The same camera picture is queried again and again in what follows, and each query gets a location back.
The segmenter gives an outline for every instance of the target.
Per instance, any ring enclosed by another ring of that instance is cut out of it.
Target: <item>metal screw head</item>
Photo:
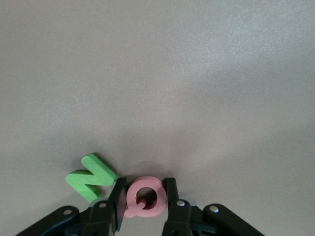
[[[100,208],[104,208],[104,207],[106,207],[106,206],[107,206],[106,203],[101,203],[101,204],[98,205],[98,207],[100,207]]]
[[[64,215],[69,215],[72,213],[72,210],[68,209],[63,212]]]
[[[185,206],[185,202],[184,201],[182,201],[182,200],[179,200],[179,201],[177,201],[177,203],[176,203],[179,207],[183,207],[183,206]]]
[[[218,213],[219,212],[219,208],[217,208],[216,206],[210,206],[210,211],[213,213]]]

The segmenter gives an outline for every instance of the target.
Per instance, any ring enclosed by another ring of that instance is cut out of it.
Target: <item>screw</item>
[[[107,206],[107,204],[106,204],[106,203],[101,203],[101,204],[99,204],[98,206],[99,206],[100,208],[104,208],[104,207]]]
[[[64,215],[69,215],[72,213],[72,210],[68,209],[63,212]]]
[[[210,206],[210,211],[212,211],[213,213],[218,213],[219,208],[217,208],[216,206]]]
[[[183,207],[183,206],[185,206],[185,202],[184,201],[182,201],[182,200],[179,200],[179,201],[177,201],[177,203],[176,203],[179,207]]]

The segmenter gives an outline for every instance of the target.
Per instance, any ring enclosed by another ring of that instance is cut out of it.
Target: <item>pink letter q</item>
[[[156,202],[147,209],[145,209],[145,199],[137,198],[137,192],[141,188],[146,187],[153,189],[157,194]],[[127,210],[125,211],[125,216],[128,218],[132,218],[136,215],[141,217],[153,217],[159,215],[165,209],[167,203],[167,196],[162,181],[152,176],[142,176],[135,179],[128,189],[126,199]]]

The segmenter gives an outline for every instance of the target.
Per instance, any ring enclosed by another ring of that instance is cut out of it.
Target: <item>foam letter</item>
[[[117,176],[92,153],[83,157],[81,162],[88,171],[74,171],[65,180],[86,200],[92,202],[101,194],[97,185],[110,186]]]
[[[157,200],[147,208],[145,199],[137,198],[137,192],[145,187],[153,189],[157,194]],[[141,217],[156,216],[162,213],[167,203],[167,196],[162,181],[152,176],[143,176],[134,180],[128,189],[126,198],[127,210],[125,211],[125,216],[128,218],[136,215]]]

